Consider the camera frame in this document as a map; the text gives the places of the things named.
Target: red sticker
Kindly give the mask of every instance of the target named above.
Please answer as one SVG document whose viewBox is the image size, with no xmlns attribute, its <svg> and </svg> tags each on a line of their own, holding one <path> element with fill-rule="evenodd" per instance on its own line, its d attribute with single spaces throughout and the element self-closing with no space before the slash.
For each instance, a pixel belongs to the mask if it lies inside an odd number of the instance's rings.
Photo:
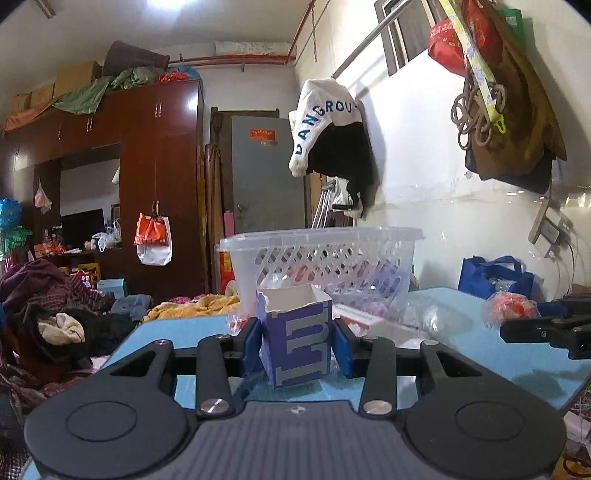
<svg viewBox="0 0 591 480">
<path fill-rule="evenodd" d="M 251 128 L 249 137 L 253 140 L 275 141 L 275 130 L 264 130 L 262 128 Z"/>
</svg>

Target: clothes pile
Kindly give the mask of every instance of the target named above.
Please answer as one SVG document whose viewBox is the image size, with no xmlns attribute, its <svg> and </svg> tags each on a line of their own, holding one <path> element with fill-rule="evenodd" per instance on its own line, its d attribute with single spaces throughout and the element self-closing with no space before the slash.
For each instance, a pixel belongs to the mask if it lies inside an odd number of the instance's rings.
<svg viewBox="0 0 591 480">
<path fill-rule="evenodd" d="M 145 322 L 152 320 L 180 319 L 203 317 L 211 315 L 226 315 L 240 308 L 240 298 L 237 295 L 204 295 L 185 303 L 165 301 L 150 310 L 144 317 Z"/>
<path fill-rule="evenodd" d="M 136 321 L 146 314 L 151 298 L 141 297 L 128 297 L 130 312 L 112 313 L 112 293 L 87 288 L 45 259 L 0 279 L 0 478 L 18 478 L 27 460 L 26 415 L 91 375 L 92 358 L 113 353 L 136 325 L 130 314 Z"/>
</svg>

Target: basket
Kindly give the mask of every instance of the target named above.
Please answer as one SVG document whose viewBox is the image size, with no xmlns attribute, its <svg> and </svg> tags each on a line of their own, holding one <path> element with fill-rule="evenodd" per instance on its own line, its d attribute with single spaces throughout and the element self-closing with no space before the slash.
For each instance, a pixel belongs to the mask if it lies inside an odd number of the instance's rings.
<svg viewBox="0 0 591 480">
<path fill-rule="evenodd" d="M 230 252 L 245 313 L 256 314 L 257 289 L 303 284 L 367 311 L 408 291 L 422 237 L 420 229 L 398 227 L 285 230 L 225 238 L 220 250 Z"/>
</svg>

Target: yellow blanket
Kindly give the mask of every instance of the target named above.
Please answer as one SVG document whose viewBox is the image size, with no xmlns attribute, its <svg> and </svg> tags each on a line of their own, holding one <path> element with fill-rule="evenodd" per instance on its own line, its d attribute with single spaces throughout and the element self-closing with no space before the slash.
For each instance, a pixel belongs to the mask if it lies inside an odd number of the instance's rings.
<svg viewBox="0 0 591 480">
<path fill-rule="evenodd" d="M 190 317 L 202 317 L 206 315 L 225 315 L 240 306 L 237 295 L 205 295 L 197 302 L 189 302 L 179 305 L 165 301 L 153 308 L 144 317 L 143 322 L 163 319 L 181 319 Z"/>
</svg>

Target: green cloth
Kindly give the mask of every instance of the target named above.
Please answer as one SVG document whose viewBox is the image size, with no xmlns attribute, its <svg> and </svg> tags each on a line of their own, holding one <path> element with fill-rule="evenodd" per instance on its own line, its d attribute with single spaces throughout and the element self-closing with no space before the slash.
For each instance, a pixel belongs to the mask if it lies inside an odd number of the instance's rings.
<svg viewBox="0 0 591 480">
<path fill-rule="evenodd" d="M 127 90 L 141 85 L 156 83 L 158 77 L 164 75 L 164 70 L 156 67 L 137 67 L 122 71 L 117 78 L 113 80 L 111 86 L 117 90 L 121 88 Z"/>
<path fill-rule="evenodd" d="M 75 115 L 95 113 L 112 80 L 113 77 L 96 79 L 89 85 L 65 94 L 53 106 Z"/>
</svg>

